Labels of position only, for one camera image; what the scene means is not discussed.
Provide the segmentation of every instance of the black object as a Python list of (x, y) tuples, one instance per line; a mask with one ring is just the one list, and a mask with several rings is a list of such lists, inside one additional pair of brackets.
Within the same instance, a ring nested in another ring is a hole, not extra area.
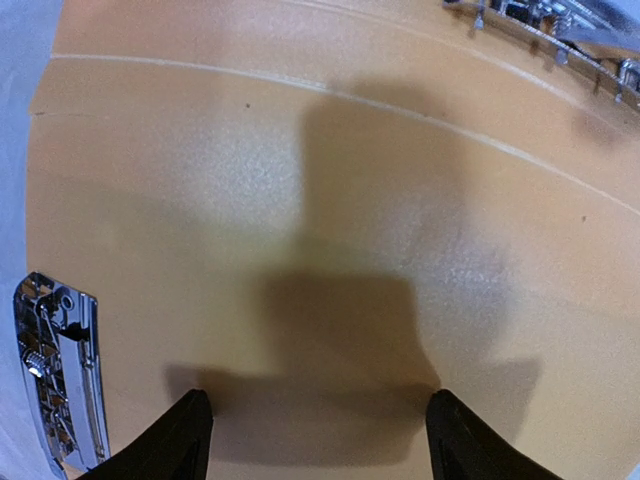
[[(448, 390), (427, 407), (434, 480), (561, 480), (525, 457)], [(120, 453), (80, 480), (205, 480), (213, 416), (191, 390)]]
[(561, 480), (527, 458), (448, 390), (427, 407), (434, 480)]
[(191, 390), (131, 445), (80, 480), (205, 480), (212, 429), (207, 394)]

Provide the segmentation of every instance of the white surface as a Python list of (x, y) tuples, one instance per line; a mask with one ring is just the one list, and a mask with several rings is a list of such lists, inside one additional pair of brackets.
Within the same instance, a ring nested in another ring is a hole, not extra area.
[(62, 0), (0, 0), (0, 479), (54, 478), (18, 365), (11, 299), (26, 272), (27, 108), (49, 59)]

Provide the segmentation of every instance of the chrome hardware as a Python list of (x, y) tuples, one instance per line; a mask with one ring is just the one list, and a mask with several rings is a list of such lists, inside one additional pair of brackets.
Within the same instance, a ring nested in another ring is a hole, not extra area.
[(88, 471), (110, 456), (98, 356), (97, 301), (40, 273), (13, 299), (31, 413), (52, 471)]
[(537, 47), (640, 110), (640, 25), (597, 0), (444, 0), (447, 9)]

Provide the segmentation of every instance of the chrome bridge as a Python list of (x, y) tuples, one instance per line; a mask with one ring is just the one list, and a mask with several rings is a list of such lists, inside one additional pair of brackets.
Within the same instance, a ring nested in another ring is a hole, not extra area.
[(31, 413), (51, 469), (61, 479), (63, 464), (88, 471), (110, 456), (97, 301), (34, 272), (13, 304)]
[(498, 28), (640, 110), (640, 25), (609, 0), (444, 0), (475, 29)]

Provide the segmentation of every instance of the metal plate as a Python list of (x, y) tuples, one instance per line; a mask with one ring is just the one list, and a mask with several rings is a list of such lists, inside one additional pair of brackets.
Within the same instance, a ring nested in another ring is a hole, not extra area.
[(109, 458), (97, 338), (97, 301), (40, 273), (14, 295), (24, 380), (40, 443), (53, 472)]

